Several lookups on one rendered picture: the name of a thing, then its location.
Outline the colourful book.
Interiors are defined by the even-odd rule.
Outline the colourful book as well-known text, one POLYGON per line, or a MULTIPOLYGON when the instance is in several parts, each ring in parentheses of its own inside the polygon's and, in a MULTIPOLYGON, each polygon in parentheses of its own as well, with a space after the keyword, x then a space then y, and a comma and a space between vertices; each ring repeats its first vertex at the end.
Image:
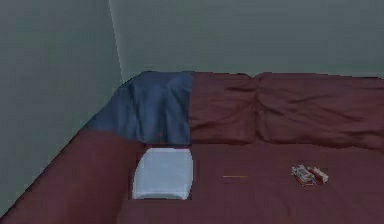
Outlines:
POLYGON ((292 167, 291 175, 294 176, 302 186, 312 186, 316 183, 315 176, 309 172, 304 165, 292 167))

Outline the dark red pillow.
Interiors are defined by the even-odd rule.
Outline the dark red pillow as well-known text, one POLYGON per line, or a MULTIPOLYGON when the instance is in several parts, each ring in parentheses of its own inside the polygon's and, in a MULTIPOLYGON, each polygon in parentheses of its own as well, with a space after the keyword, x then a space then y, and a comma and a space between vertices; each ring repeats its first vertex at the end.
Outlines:
POLYGON ((263 140, 384 151, 384 79, 262 73, 256 81, 263 140))
POLYGON ((248 144, 256 132, 257 81, 246 74, 196 72, 190 92, 192 144, 248 144))

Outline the pale blue pillow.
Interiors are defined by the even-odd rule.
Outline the pale blue pillow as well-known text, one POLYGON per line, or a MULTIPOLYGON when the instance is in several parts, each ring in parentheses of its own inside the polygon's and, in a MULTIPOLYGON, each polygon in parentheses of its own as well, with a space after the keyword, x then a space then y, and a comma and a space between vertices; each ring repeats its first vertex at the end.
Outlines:
POLYGON ((149 148, 136 167, 132 198, 186 200, 192 182, 193 159, 189 149, 149 148))

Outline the dark red bed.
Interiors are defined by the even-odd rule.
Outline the dark red bed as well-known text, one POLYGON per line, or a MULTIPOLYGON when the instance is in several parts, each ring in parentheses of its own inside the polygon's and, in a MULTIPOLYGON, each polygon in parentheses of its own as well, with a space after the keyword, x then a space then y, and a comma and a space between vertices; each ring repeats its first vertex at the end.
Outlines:
POLYGON ((188 145, 151 144, 85 125, 0 224, 384 224, 384 151, 270 143, 257 118, 248 144, 192 144, 191 135, 188 145), (190 150, 186 200, 132 198, 149 148, 190 150), (329 180, 302 186, 291 175, 298 165, 329 180))

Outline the white and red box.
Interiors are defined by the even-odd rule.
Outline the white and red box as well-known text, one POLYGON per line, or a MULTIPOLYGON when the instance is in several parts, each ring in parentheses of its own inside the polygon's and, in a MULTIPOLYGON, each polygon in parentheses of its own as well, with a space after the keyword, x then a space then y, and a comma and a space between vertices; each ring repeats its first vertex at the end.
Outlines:
POLYGON ((329 180, 329 176, 327 174, 325 174, 323 171, 321 171, 319 168, 317 167, 313 167, 311 169, 311 172, 313 173, 313 175, 315 176, 316 180, 321 183, 321 184, 325 184, 328 180, 329 180))

